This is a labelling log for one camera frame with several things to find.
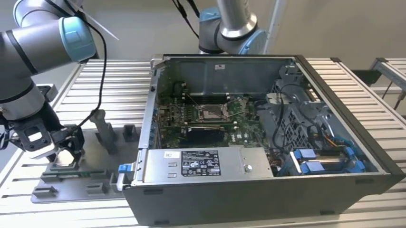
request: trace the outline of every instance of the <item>blue release tab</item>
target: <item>blue release tab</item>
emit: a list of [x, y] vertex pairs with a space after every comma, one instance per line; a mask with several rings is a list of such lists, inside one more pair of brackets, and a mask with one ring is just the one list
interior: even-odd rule
[[220, 12], [217, 11], [217, 7], [211, 7], [207, 9], [203, 9], [200, 12], [200, 18], [199, 21], [207, 21], [220, 18]]
[[298, 149], [294, 151], [294, 156], [296, 157], [296, 159], [315, 159], [316, 158], [316, 154], [315, 151], [312, 149]]
[[121, 164], [119, 166], [119, 173], [131, 173], [132, 165]]
[[347, 167], [346, 170], [348, 171], [348, 173], [360, 173], [366, 171], [366, 167], [362, 163], [360, 160], [356, 160], [354, 162], [354, 164], [351, 165], [351, 167]]
[[346, 148], [344, 148], [344, 151], [346, 151], [346, 153], [347, 153], [350, 159], [352, 159], [352, 158], [354, 158], [354, 151], [352, 151], [351, 147], [346, 147]]
[[80, 18], [60, 18], [58, 32], [64, 49], [72, 61], [79, 62], [95, 55], [95, 41], [89, 29]]
[[300, 165], [302, 173], [311, 174], [314, 172], [324, 171], [324, 167], [322, 166], [322, 163], [319, 161], [310, 161]]

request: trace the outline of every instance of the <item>metal frame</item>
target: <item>metal frame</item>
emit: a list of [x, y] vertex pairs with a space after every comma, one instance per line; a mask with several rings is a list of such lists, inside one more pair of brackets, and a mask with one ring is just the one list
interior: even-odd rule
[[[164, 55], [169, 58], [168, 61], [176, 61], [176, 59], [191, 61], [191, 58], [196, 58], [199, 61], [211, 62], [211, 59], [216, 59], [217, 63], [227, 64], [228, 61], [240, 61], [251, 60], [251, 58], [257, 58], [261, 61], [267, 59], [287, 59], [291, 58], [298, 67], [300, 68], [308, 82], [312, 84], [316, 93], [319, 94], [320, 99], [327, 103], [331, 111], [335, 113], [336, 118], [340, 120], [340, 124], [348, 131], [348, 134], [352, 137], [352, 140], [356, 141], [356, 144], [362, 148], [362, 151], [366, 153], [368, 160], [378, 168], [378, 172], [370, 173], [356, 173], [356, 174], [342, 174], [342, 175], [315, 175], [315, 176], [302, 176], [302, 177], [278, 177], [274, 179], [255, 179], [249, 178], [251, 181], [228, 181], [227, 178], [220, 180], [213, 179], [167, 179], [160, 181], [137, 181], [140, 176], [137, 173], [141, 172], [144, 179], [147, 178], [145, 169], [153, 159], [149, 155], [143, 154], [141, 156], [148, 156], [148, 158], [141, 157], [136, 161], [136, 171], [135, 171], [135, 181], [131, 183], [131, 188], [123, 190], [125, 199], [128, 200], [129, 207], [139, 219], [139, 222], [143, 225], [160, 225], [161, 222], [165, 224], [187, 224], [187, 223], [207, 223], [207, 222], [219, 222], [221, 221], [219, 217], [228, 218], [231, 221], [247, 220], [247, 219], [267, 219], [267, 218], [280, 218], [280, 217], [292, 217], [292, 216], [304, 216], [304, 215], [316, 215], [324, 213], [324, 211], [331, 211], [328, 213], [338, 214], [348, 208], [348, 206], [356, 202], [356, 200], [366, 196], [367, 194], [379, 194], [383, 193], [406, 175], [400, 171], [399, 167], [395, 165], [394, 161], [380, 148], [376, 141], [372, 139], [367, 133], [364, 127], [351, 114], [350, 110], [339, 100], [338, 96], [332, 92], [331, 88], [326, 84], [318, 72], [314, 70], [307, 60], [300, 55]], [[153, 83], [151, 86], [157, 84], [156, 77], [153, 77]], [[144, 125], [141, 130], [141, 139], [140, 139], [140, 148], [144, 145], [151, 144], [151, 130], [149, 127], [153, 125], [152, 122], [152, 113], [155, 107], [155, 96], [156, 90], [148, 94], [148, 102], [145, 108], [145, 118]], [[161, 172], [165, 172], [164, 167], [159, 165]], [[370, 178], [371, 183], [370, 187], [364, 188], [362, 185], [355, 184], [355, 179]], [[256, 183], [260, 183], [261, 191], [256, 189]], [[276, 189], [284, 189], [288, 192], [291, 189], [296, 189], [307, 183], [306, 189], [302, 192], [303, 199], [298, 200], [294, 196], [287, 197], [283, 192], [278, 192]], [[342, 183], [339, 187], [334, 187], [334, 182]], [[261, 199], [260, 203], [253, 204], [255, 197], [245, 197], [237, 201], [229, 200], [225, 195], [239, 195], [241, 192], [239, 189], [244, 189], [244, 194], [256, 192], [256, 198]], [[147, 191], [160, 191], [163, 194], [155, 194], [153, 196], [144, 196]], [[319, 201], [310, 205], [308, 199], [315, 197], [315, 192], [319, 192], [316, 195]], [[331, 194], [335, 195], [335, 202], [330, 202], [327, 199]], [[224, 196], [223, 200], [227, 200], [228, 206], [221, 206], [221, 199], [219, 196]], [[193, 200], [199, 204], [199, 209], [189, 209], [188, 201]], [[241, 208], [241, 203], [244, 206], [249, 207], [249, 211]], [[275, 203], [278, 205], [296, 205], [296, 207], [283, 207], [275, 208], [269, 207], [267, 213], [263, 211], [263, 207]], [[302, 210], [300, 206], [307, 205], [307, 210]], [[197, 211], [207, 210], [204, 218], [197, 215]]]
[[286, 11], [286, 6], [287, 6], [286, 0], [275, 1], [271, 22], [269, 22], [268, 29], [267, 29], [265, 47], [264, 47], [263, 54], [272, 54], [272, 52], [274, 52], [278, 32], [280, 29], [282, 18], [283, 18], [283, 14]]
[[[368, 133], [376, 140], [378, 144], [396, 162], [396, 165], [406, 172], [406, 124], [395, 111], [387, 106], [382, 99], [371, 92], [371, 89], [352, 75], [351, 71], [342, 63], [334, 63], [326, 59], [307, 59], [312, 68], [323, 78], [324, 82], [335, 92], [336, 96], [344, 103], [346, 107], [354, 114], [360, 124], [367, 129]], [[135, 61], [109, 61], [111, 68], [108, 69], [107, 78], [127, 78], [123, 83], [107, 81], [116, 84], [135, 84], [140, 74], [129, 73], [131, 69], [124, 69]], [[101, 61], [89, 61], [92, 66], [101, 67]], [[133, 69], [133, 72], [147, 73], [149, 70]], [[128, 97], [132, 91], [139, 91], [139, 88], [124, 86], [117, 89], [120, 97]], [[108, 91], [104, 96], [109, 96], [112, 91]], [[128, 112], [125, 100], [115, 102], [115, 112]], [[17, 151], [12, 157], [6, 167], [0, 173], [1, 186], [0, 193], [9, 194], [9, 197], [0, 198], [0, 224], [5, 226], [22, 226], [29, 221], [30, 224], [40, 224], [41, 227], [54, 227], [54, 223], [62, 224], [66, 227], [135, 227], [137, 226], [127, 201], [105, 200], [89, 202], [71, 202], [54, 204], [37, 204], [29, 202], [29, 194], [32, 188], [38, 181], [38, 173], [44, 169], [45, 160], [28, 159], [21, 151]], [[318, 216], [292, 219], [274, 219], [237, 223], [221, 223], [209, 225], [195, 225], [193, 228], [247, 228], [247, 227], [303, 227], [303, 228], [324, 228], [324, 227], [402, 227], [406, 224], [406, 182], [398, 183], [384, 194], [366, 196], [354, 204], [347, 211], [339, 216]]]
[[376, 58], [371, 69], [378, 70], [406, 91], [406, 59]]

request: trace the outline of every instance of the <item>gray wall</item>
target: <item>gray wall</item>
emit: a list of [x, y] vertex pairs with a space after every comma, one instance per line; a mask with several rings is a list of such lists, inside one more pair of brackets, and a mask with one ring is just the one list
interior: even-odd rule
[[275, 53], [339, 57], [366, 68], [406, 56], [404, 0], [287, 0]]

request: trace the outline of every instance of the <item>slotted aluminum surface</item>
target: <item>slotted aluminum surface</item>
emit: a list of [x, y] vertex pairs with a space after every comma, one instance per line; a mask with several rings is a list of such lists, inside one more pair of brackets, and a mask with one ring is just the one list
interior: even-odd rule
[[[330, 59], [308, 59], [312, 67], [346, 103], [372, 137], [406, 171], [406, 123], [382, 102], [360, 80], [340, 63]], [[116, 125], [141, 122], [144, 97], [148, 90], [148, 60], [109, 61], [103, 108], [107, 121]], [[60, 99], [54, 102], [64, 123], [77, 123], [96, 106], [101, 62], [91, 61], [77, 68]], [[124, 199], [33, 205], [29, 194], [45, 170], [46, 160], [28, 159], [17, 151], [0, 174], [0, 224], [20, 227], [29, 222], [41, 227], [139, 227]], [[366, 196], [338, 216], [275, 219], [239, 223], [184, 226], [185, 228], [252, 227], [404, 227], [406, 182], [398, 183], [384, 194]]]
[[386, 60], [395, 69], [406, 74], [406, 58], [387, 58]]

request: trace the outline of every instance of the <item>robotic arm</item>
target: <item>robotic arm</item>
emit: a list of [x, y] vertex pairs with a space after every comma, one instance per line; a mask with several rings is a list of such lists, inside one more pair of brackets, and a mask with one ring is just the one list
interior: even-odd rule
[[[96, 52], [87, 25], [77, 17], [61, 18], [54, 5], [68, 11], [61, 0], [18, 0], [13, 17], [20, 28], [0, 33], [1, 124], [13, 128], [12, 143], [33, 152], [34, 158], [54, 156], [58, 148], [72, 147], [83, 136], [80, 129], [72, 133], [60, 125], [30, 76]], [[80, 143], [73, 146], [81, 149]]]
[[[80, 7], [83, 0], [72, 2]], [[200, 13], [200, 53], [260, 54], [265, 32], [257, 29], [247, 0], [216, 2], [217, 8]], [[18, 0], [13, 8], [18, 28], [0, 33], [0, 124], [14, 130], [14, 145], [33, 158], [50, 161], [61, 149], [80, 156], [84, 138], [80, 127], [61, 126], [30, 77], [96, 52], [85, 23], [77, 17], [64, 18], [69, 9], [65, 0]]]

